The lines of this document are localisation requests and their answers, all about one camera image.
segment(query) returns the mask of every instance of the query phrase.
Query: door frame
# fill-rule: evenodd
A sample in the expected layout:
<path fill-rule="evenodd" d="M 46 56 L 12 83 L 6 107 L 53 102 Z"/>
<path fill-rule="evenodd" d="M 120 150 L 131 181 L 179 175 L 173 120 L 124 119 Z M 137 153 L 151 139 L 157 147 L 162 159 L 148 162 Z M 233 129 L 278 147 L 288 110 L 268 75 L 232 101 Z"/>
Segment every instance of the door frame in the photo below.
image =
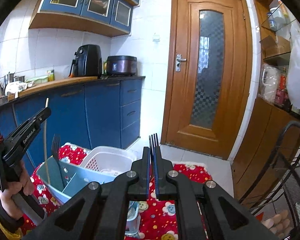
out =
<path fill-rule="evenodd" d="M 246 73 L 245 73 L 245 82 L 241 100 L 240 111 L 238 115 L 238 120 L 236 122 L 236 134 L 238 134 L 243 115 L 246 109 L 250 82 L 251 82 L 251 72 L 252 72 L 252 31 L 251 23 L 249 17 L 249 10 L 246 0 L 240 0 L 243 7 L 243 13 L 245 14 L 245 23 L 247 31 L 247 63 L 246 63 Z M 168 124 L 170 117 L 170 108 L 171 108 L 171 98 L 172 98 L 172 85 L 173 85 L 173 76 L 175 68 L 175 53 L 176 53 L 176 38 L 177 38 L 177 3 L 178 0 L 171 1 L 171 25 L 170 25 L 170 44 L 169 44 L 169 60 L 168 60 L 168 76 L 167 76 L 167 86 L 166 86 L 166 97 L 164 103 L 164 112 L 163 112 L 163 123 L 162 123 L 162 134 L 161 134 L 161 144 L 167 142 L 167 133 L 168 133 Z"/>

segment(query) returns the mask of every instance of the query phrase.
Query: perforated basket side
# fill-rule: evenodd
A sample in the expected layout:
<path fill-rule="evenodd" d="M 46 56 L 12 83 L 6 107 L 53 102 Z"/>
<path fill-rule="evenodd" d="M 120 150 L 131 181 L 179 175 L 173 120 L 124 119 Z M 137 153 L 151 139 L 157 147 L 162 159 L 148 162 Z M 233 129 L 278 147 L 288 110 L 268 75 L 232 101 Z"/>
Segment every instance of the perforated basket side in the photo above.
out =
<path fill-rule="evenodd" d="M 86 169 L 93 170 L 93 171 L 99 171 L 96 156 L 94 156 L 85 166 Z"/>

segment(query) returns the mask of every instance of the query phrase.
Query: rice cooker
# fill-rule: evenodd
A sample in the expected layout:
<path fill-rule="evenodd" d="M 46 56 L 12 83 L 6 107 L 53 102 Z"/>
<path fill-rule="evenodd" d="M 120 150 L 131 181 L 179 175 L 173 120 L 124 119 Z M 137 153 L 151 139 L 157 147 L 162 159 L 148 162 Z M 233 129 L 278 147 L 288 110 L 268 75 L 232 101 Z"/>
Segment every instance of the rice cooker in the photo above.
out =
<path fill-rule="evenodd" d="M 108 75 L 133 76 L 137 72 L 137 58 L 133 56 L 109 56 L 107 59 Z"/>

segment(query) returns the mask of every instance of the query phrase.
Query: checkered glass pattern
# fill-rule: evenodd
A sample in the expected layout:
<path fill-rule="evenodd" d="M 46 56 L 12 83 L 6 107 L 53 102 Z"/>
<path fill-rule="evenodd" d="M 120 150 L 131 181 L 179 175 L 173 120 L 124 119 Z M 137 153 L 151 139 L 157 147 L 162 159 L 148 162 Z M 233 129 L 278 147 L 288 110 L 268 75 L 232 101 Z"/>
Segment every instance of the checkered glass pattern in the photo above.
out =
<path fill-rule="evenodd" d="M 190 123 L 212 128 L 216 115 L 224 64 L 223 14 L 200 11 L 200 42 L 197 83 Z"/>

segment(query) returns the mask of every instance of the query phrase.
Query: silver screw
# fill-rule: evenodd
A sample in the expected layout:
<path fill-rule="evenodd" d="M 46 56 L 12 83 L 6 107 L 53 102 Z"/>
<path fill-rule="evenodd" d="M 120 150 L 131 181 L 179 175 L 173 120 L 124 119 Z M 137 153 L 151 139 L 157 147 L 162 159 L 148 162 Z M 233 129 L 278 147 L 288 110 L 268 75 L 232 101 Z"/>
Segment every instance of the silver screw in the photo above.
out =
<path fill-rule="evenodd" d="M 94 181 L 94 182 L 89 183 L 88 187 L 89 187 L 89 189 L 95 190 L 99 187 L 99 184 Z"/>
<path fill-rule="evenodd" d="M 168 172 L 168 175 L 170 176 L 170 177 L 176 177 L 176 176 L 178 176 L 178 172 L 177 171 L 169 171 Z"/>
<path fill-rule="evenodd" d="M 135 171 L 128 171 L 127 172 L 127 176 L 129 177 L 129 178 L 133 178 L 133 177 L 135 177 L 137 175 L 137 173 L 135 172 Z"/>
<path fill-rule="evenodd" d="M 208 188 L 214 188 L 217 184 L 213 180 L 208 180 L 206 185 Z"/>

